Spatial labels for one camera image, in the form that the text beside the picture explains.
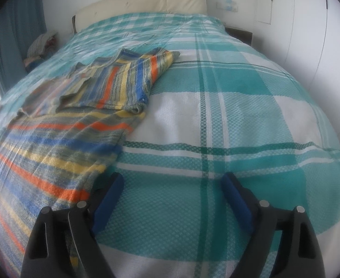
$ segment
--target pile of clothes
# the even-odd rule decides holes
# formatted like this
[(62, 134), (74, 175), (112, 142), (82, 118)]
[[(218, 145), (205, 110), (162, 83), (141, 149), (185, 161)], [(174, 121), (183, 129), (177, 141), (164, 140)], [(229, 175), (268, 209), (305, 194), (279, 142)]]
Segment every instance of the pile of clothes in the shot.
[(27, 73), (52, 57), (57, 51), (56, 31), (41, 34), (28, 48), (27, 58), (23, 60)]

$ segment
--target headboard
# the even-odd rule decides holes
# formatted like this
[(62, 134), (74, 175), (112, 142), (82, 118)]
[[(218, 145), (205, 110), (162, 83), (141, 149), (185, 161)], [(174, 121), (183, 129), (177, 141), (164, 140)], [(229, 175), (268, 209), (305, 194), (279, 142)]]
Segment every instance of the headboard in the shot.
[(100, 0), (79, 10), (72, 17), (74, 33), (101, 20), (125, 13), (202, 13), (206, 0)]

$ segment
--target teal plaid bedspread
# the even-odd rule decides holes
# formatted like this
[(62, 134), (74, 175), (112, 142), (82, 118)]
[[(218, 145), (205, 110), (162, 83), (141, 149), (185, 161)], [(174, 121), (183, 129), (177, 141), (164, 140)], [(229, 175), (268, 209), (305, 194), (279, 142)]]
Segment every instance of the teal plaid bedspread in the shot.
[[(158, 46), (180, 56), (152, 88), (146, 118), (110, 169), (123, 174), (125, 189), (97, 236), (117, 278), (229, 277), (248, 236), (222, 197), (219, 179), (227, 171), (274, 207), (304, 206), (326, 275), (335, 277), (336, 134), (292, 76), (228, 36), (213, 17), (135, 13), (89, 26), (2, 99), (0, 135), (44, 79), (122, 47), (144, 53)], [(276, 249), (277, 239), (263, 277)]]

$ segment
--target teal curtain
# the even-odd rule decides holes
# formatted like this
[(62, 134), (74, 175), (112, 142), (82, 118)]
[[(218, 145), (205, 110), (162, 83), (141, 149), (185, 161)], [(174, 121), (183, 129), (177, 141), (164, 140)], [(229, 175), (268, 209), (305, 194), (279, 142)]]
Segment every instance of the teal curtain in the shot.
[(42, 0), (8, 0), (0, 10), (0, 93), (27, 75), (23, 59), (46, 32)]

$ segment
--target striped towel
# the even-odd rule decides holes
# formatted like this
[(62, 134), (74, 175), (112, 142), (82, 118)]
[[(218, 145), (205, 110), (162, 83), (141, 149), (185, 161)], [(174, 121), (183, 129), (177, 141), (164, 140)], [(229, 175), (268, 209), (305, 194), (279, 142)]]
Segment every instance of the striped towel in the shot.
[(66, 107), (89, 106), (141, 113), (152, 85), (179, 54), (159, 47), (146, 54), (121, 48), (115, 56), (98, 57), (88, 66), (78, 63), (66, 76), (34, 90), (22, 111), (37, 117)]
[(178, 55), (121, 49), (78, 64), (26, 99), (0, 140), (0, 264), (9, 275), (19, 276), (40, 208), (69, 208), (89, 197), (144, 118), (151, 86)]

